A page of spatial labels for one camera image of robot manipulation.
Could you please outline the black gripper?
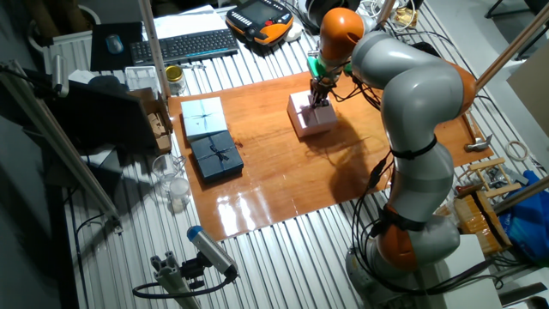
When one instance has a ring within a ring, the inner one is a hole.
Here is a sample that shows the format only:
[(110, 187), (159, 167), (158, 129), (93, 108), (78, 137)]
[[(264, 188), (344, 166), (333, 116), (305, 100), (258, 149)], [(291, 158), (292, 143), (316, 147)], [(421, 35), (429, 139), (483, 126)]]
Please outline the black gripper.
[(327, 80), (326, 82), (324, 82), (323, 80), (316, 77), (311, 78), (311, 107), (318, 106), (317, 94), (323, 94), (322, 98), (320, 99), (320, 106), (328, 106), (330, 104), (330, 101), (327, 94), (336, 87), (337, 84), (333, 83), (332, 80)]

